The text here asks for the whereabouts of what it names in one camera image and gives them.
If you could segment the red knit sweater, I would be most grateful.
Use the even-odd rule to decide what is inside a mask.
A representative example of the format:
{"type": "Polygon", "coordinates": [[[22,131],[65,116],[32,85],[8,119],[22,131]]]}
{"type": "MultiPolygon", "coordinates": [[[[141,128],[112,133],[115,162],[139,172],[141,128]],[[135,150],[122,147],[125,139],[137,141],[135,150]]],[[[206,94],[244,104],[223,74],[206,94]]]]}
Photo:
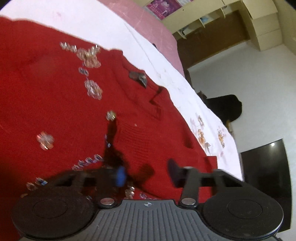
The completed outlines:
{"type": "Polygon", "coordinates": [[[79,161],[116,157],[137,192],[179,199],[167,162],[210,173],[169,92],[120,50],[30,21],[1,18],[1,240],[17,240],[11,209],[25,185],[79,161]]]}

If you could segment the black television screen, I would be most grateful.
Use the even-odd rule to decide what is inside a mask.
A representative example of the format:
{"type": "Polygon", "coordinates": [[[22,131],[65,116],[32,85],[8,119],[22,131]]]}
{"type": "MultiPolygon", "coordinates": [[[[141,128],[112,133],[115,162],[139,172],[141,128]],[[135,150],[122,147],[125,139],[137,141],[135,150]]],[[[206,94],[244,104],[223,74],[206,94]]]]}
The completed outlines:
{"type": "Polygon", "coordinates": [[[280,232],[289,230],[292,219],[292,187],[282,139],[241,153],[244,181],[275,199],[283,209],[280,232]]]}

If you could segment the black chair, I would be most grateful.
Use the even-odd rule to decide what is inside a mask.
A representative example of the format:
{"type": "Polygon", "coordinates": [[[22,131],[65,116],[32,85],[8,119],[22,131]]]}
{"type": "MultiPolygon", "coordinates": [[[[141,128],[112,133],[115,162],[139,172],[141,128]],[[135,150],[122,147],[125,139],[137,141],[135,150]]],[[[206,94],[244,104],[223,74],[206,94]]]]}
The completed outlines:
{"type": "Polygon", "coordinates": [[[204,104],[220,118],[224,126],[241,116],[242,102],[234,94],[208,98],[203,92],[198,92],[204,104]]]}

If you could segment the dark wooden door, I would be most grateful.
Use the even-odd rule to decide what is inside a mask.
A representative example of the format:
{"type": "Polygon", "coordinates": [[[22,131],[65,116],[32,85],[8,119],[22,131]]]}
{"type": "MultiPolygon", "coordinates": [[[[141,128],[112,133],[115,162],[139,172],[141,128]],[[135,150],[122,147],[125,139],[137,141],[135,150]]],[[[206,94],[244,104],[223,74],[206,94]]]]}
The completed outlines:
{"type": "Polygon", "coordinates": [[[249,39],[243,18],[236,10],[194,30],[185,39],[177,40],[182,67],[186,70],[249,39]]]}

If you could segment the pink mattress cover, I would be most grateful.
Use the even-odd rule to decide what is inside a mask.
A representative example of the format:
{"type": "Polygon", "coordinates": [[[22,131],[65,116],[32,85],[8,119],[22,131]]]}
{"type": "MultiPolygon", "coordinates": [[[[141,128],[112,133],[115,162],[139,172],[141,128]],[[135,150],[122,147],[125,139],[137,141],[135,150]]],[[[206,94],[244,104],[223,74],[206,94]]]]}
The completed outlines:
{"type": "Polygon", "coordinates": [[[181,75],[185,75],[178,55],[177,41],[159,20],[133,1],[101,1],[101,3],[154,44],[172,66],[181,75]]]}

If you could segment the white floral bed sheet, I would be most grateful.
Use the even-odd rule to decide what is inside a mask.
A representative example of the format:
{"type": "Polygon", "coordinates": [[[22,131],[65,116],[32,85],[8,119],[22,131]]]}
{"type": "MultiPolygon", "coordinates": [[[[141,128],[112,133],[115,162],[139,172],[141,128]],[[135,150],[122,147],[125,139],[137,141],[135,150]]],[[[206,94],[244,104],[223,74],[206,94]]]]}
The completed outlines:
{"type": "Polygon", "coordinates": [[[13,20],[32,20],[105,49],[122,50],[130,63],[168,90],[194,135],[205,138],[205,152],[217,157],[218,168],[238,179],[243,178],[234,138],[222,121],[163,54],[104,4],[99,1],[10,1],[1,15],[13,20]]]}

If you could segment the upper left purple poster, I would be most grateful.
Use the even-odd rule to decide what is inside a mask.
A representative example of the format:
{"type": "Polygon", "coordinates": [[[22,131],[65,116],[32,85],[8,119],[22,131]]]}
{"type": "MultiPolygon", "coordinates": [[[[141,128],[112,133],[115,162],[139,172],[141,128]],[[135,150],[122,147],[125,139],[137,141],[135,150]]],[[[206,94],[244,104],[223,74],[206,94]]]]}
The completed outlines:
{"type": "Polygon", "coordinates": [[[182,5],[175,0],[155,0],[145,7],[156,18],[158,18],[159,20],[163,20],[176,10],[180,9],[182,5]]]}

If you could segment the cream wardrobe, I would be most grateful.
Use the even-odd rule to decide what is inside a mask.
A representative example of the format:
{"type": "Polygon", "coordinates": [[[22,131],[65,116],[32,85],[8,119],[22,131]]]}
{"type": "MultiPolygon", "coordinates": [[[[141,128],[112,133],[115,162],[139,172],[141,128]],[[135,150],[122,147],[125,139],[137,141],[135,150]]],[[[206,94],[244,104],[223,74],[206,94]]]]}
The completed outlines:
{"type": "Polygon", "coordinates": [[[273,1],[136,1],[179,39],[212,28],[220,37],[250,39],[259,51],[281,45],[273,1]]]}

